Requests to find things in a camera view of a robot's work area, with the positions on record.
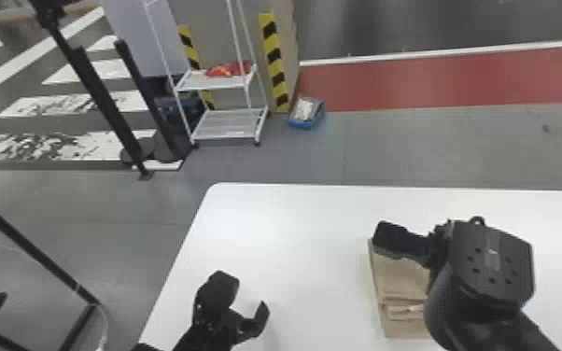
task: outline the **red object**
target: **red object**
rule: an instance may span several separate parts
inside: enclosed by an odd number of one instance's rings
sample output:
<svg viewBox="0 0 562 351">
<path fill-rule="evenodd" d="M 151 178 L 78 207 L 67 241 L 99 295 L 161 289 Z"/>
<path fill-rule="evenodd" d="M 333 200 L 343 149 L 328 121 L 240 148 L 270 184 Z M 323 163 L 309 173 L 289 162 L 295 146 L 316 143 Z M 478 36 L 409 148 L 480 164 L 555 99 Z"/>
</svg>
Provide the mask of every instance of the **red object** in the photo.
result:
<svg viewBox="0 0 562 351">
<path fill-rule="evenodd" d="M 232 73 L 224 65 L 217 65 L 212 69 L 208 69 L 204 72 L 208 77 L 231 77 Z"/>
<path fill-rule="evenodd" d="M 328 111 L 562 103 L 562 49 L 301 67 Z"/>
<path fill-rule="evenodd" d="M 242 63 L 244 65 L 244 74 L 249 74 L 251 62 L 248 60 L 244 60 L 242 61 Z M 241 76 L 242 71 L 240 69 L 240 64 L 236 61 L 233 63 L 219 64 L 212 69 L 207 70 L 205 74 L 208 77 L 233 77 Z"/>
</svg>

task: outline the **white wall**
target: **white wall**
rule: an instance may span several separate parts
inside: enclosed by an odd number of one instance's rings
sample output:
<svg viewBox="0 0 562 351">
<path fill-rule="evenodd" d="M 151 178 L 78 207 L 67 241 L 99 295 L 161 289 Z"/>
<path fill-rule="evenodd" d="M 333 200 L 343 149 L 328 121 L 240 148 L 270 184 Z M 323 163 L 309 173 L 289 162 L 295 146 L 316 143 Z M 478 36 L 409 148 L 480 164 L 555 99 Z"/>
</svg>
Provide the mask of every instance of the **white wall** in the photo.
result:
<svg viewBox="0 0 562 351">
<path fill-rule="evenodd" d="M 124 39 L 131 48 L 142 75 L 165 76 L 165 69 L 142 1 L 144 0 L 100 0 L 100 3 L 105 8 L 106 18 L 115 35 Z M 184 73 L 190 66 L 170 6 L 166 0 L 156 0 L 149 10 L 162 42 L 170 72 L 173 75 Z"/>
</svg>

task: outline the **gray floor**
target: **gray floor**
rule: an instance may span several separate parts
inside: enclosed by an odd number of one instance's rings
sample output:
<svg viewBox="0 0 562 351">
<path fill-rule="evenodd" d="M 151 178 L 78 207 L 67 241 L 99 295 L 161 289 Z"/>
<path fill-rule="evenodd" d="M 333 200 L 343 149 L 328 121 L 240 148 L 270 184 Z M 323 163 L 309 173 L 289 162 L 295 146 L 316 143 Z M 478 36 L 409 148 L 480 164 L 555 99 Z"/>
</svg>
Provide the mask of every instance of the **gray floor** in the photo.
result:
<svg viewBox="0 0 562 351">
<path fill-rule="evenodd" d="M 103 300 L 119 351 L 139 336 L 211 184 L 562 190 L 562 105 L 329 113 L 310 132 L 270 119 L 260 148 L 202 145 L 181 172 L 135 179 L 0 171 L 0 211 Z M 34 350 L 55 349 L 82 307 L 22 253 L 1 248 L 0 290 L 10 295 L 0 331 Z M 96 322 L 78 349 L 92 350 L 99 333 Z"/>
</svg>

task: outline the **white wire shelf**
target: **white wire shelf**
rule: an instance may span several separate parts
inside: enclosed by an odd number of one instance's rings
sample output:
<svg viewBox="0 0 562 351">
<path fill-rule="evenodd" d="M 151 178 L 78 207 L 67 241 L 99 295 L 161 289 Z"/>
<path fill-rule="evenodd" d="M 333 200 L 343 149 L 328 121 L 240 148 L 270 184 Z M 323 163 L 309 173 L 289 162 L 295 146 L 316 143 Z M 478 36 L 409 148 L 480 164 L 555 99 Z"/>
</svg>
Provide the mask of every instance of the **white wire shelf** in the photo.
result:
<svg viewBox="0 0 562 351">
<path fill-rule="evenodd" d="M 192 134 L 194 140 L 255 138 L 268 114 L 268 107 L 206 110 Z"/>
<path fill-rule="evenodd" d="M 205 72 L 206 70 L 188 70 L 178 84 L 176 84 L 175 90 L 213 91 L 218 89 L 243 88 L 245 85 L 250 85 L 250 81 L 253 80 L 255 72 L 257 72 L 257 65 L 253 64 L 250 67 L 250 72 L 246 75 L 246 79 L 242 76 L 208 77 Z"/>
</svg>

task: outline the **yellow and black striped pole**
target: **yellow and black striped pole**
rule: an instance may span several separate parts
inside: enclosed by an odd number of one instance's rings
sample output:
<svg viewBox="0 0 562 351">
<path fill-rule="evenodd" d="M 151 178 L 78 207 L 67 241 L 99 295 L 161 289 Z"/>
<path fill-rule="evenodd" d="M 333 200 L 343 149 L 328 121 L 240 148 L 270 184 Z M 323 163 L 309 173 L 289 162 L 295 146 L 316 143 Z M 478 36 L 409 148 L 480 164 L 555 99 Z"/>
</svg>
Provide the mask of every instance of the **yellow and black striped pole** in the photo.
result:
<svg viewBox="0 0 562 351">
<path fill-rule="evenodd" d="M 198 57 L 198 51 L 194 47 L 193 41 L 191 40 L 191 31 L 188 25 L 178 26 L 178 35 L 181 37 L 183 46 L 185 47 L 185 56 L 190 62 L 191 69 L 202 69 L 201 60 Z M 216 109 L 216 104 L 214 104 L 214 95 L 211 91 L 200 91 L 201 99 L 207 104 L 209 109 Z"/>
<path fill-rule="evenodd" d="M 276 31 L 274 14 L 260 13 L 260 27 L 263 31 L 263 49 L 268 61 L 268 74 L 273 82 L 273 98 L 276 112 L 289 112 L 288 85 L 285 66 L 281 57 L 281 41 Z"/>
</svg>

